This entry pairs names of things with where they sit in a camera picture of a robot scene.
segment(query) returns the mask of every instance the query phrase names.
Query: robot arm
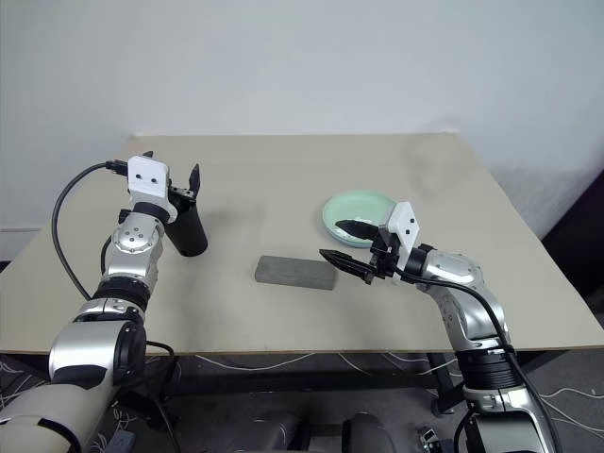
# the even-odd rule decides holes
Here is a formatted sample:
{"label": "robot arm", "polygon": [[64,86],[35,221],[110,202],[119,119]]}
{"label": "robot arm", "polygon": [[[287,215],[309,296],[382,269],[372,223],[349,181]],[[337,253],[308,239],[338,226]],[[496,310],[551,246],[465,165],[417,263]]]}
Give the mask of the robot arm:
{"label": "robot arm", "polygon": [[469,451],[557,453],[555,429],[517,366],[503,310],[485,287],[480,267],[460,254],[413,247],[419,226],[409,203],[398,203],[381,226],[352,220],[336,225],[372,240],[373,257],[366,264],[320,250],[326,260],[367,284],[374,277],[415,284],[438,304],[463,375]]}
{"label": "robot arm", "polygon": [[98,289],[52,345],[50,385],[23,393],[0,412],[3,452],[88,451],[117,392],[143,376],[144,314],[164,233],[184,256],[207,247],[195,206],[198,166],[189,190],[173,188],[168,167],[150,156],[108,168],[127,172],[130,210],[111,236]]}

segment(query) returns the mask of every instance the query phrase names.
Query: table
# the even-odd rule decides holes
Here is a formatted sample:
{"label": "table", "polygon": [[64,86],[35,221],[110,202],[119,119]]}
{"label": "table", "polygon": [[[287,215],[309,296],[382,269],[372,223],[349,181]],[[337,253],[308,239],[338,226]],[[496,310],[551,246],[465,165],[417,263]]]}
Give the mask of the table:
{"label": "table", "polygon": [[[208,250],[183,258],[164,239],[147,337],[177,354],[449,351],[436,304],[411,285],[372,286],[339,273],[331,292],[261,284],[261,255],[319,260],[338,248],[321,222],[336,193],[366,189],[413,204],[419,240],[481,264],[518,349],[604,344],[604,331],[468,146],[451,134],[136,137],[117,156],[153,150],[184,186],[201,163]],[[59,220],[65,254],[89,292],[99,251],[127,206],[107,171],[75,191]],[[0,275],[0,350],[46,353],[83,300],[54,253],[49,227]]]}

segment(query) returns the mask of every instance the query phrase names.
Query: white wall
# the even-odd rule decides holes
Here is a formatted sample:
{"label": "white wall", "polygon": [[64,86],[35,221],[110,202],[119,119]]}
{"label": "white wall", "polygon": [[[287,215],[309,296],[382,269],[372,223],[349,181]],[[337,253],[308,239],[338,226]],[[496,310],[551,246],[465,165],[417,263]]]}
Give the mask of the white wall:
{"label": "white wall", "polygon": [[1,6],[0,230],[128,134],[456,129],[538,235],[604,166],[599,0]]}

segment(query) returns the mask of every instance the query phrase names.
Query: green plate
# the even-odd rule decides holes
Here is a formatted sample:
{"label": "green plate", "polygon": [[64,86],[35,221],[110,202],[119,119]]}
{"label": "green plate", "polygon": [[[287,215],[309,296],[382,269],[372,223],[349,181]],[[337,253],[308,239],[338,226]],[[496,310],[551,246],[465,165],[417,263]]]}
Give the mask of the green plate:
{"label": "green plate", "polygon": [[371,241],[355,238],[336,226],[340,220],[359,220],[372,225],[379,225],[386,212],[395,202],[383,193],[373,191],[352,191],[335,195],[326,202],[323,208],[323,223],[329,234],[341,243],[351,247],[369,248]]}

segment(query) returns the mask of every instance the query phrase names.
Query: black cable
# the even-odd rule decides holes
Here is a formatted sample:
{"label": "black cable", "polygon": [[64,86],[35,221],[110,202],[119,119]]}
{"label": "black cable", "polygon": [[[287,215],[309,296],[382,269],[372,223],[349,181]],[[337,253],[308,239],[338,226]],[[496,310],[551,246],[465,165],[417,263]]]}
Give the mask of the black cable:
{"label": "black cable", "polygon": [[60,263],[65,268],[65,272],[67,273],[69,278],[74,282],[74,285],[77,288],[77,290],[80,291],[80,293],[84,296],[84,298],[86,300],[91,300],[91,297],[87,293],[87,291],[84,289],[82,284],[79,282],[79,280],[77,279],[76,274],[74,274],[74,271],[72,270],[71,266],[67,262],[67,259],[65,258],[65,255],[63,254],[63,250],[60,247],[59,232],[58,232],[59,212],[60,212],[60,207],[63,204],[65,197],[67,196],[67,193],[69,193],[69,191],[72,190],[73,187],[81,179],[84,178],[84,176],[92,173],[94,170],[106,168],[106,165],[107,164],[105,162],[92,165],[92,166],[88,167],[86,170],[84,170],[83,172],[81,172],[79,175],[74,177],[71,181],[69,181],[69,183],[65,186],[65,188],[62,190],[62,192],[59,194],[59,198],[57,198],[57,202],[55,203],[55,208],[53,209],[52,220],[50,223],[51,234],[53,237],[53,246],[55,246],[55,251],[57,252],[57,255],[59,256]]}
{"label": "black cable", "polygon": [[107,255],[107,249],[109,248],[110,243],[111,237],[109,236],[103,244],[103,248],[101,248],[101,275],[105,274],[105,256]]}
{"label": "black cable", "polygon": [[146,343],[149,346],[160,347],[161,349],[165,349],[166,351],[168,351],[168,354],[170,354],[171,356],[174,356],[174,349],[168,344],[152,342],[150,340],[147,340]]}
{"label": "black cable", "polygon": [[562,445],[560,442],[560,436],[558,435],[558,430],[556,429],[556,426],[554,425],[553,420],[549,416],[549,412],[547,411],[547,408],[545,407],[544,402],[541,399],[541,396],[539,395],[539,392],[537,391],[537,389],[535,388],[533,383],[529,380],[529,378],[527,377],[525,372],[522,370],[520,363],[518,363],[518,359],[516,358],[512,345],[510,344],[510,342],[508,342],[505,332],[503,331],[503,327],[499,323],[499,320],[497,319],[495,312],[493,311],[493,308],[489,305],[489,302],[487,302],[487,300],[484,297],[482,297],[482,295],[480,293],[478,293],[477,291],[473,290],[472,288],[468,288],[467,286],[460,285],[458,283],[454,283],[451,281],[418,277],[418,276],[414,276],[413,274],[408,274],[406,272],[403,272],[398,268],[396,268],[394,271],[397,274],[399,274],[404,280],[406,280],[410,283],[422,283],[424,285],[443,286],[445,288],[459,290],[466,294],[470,294],[472,297],[474,297],[480,303],[480,305],[484,308],[484,310],[489,315],[489,318],[491,319],[491,322],[493,323],[493,327],[495,328],[495,332],[497,333],[497,337],[499,338],[499,341],[501,342],[501,345],[503,346],[503,349],[506,352],[506,356],[510,360],[510,363],[512,364],[514,371],[523,380],[524,384],[527,386],[528,392],[532,395],[533,399],[535,400],[535,403],[539,407],[539,410],[542,412],[545,422],[547,423],[547,427],[549,428],[549,431],[551,432],[551,437],[552,437],[552,440],[554,443],[554,451],[556,453],[562,453]]}
{"label": "black cable", "polygon": [[161,418],[163,418],[163,423],[165,423],[165,425],[166,425],[166,429],[168,430],[168,435],[170,436],[170,441],[172,442],[172,448],[174,449],[174,451],[176,453],[180,453],[180,444],[178,443],[178,439],[176,438],[176,435],[174,433],[174,428],[172,427],[172,422],[170,422],[170,418],[168,417],[168,414],[166,413],[165,409],[159,402],[158,398],[151,391],[151,388],[150,388],[147,380],[144,381],[144,385],[147,389],[148,396],[155,403],[155,405],[158,408],[159,413],[161,414]]}
{"label": "black cable", "polygon": [[468,424],[468,422],[470,421],[470,418],[472,418],[473,414],[474,414],[473,411],[466,412],[465,415],[463,416],[462,420],[460,421],[460,423],[457,425],[457,428],[455,429],[455,436],[453,437],[454,453],[460,453],[461,432],[463,431],[465,426]]}

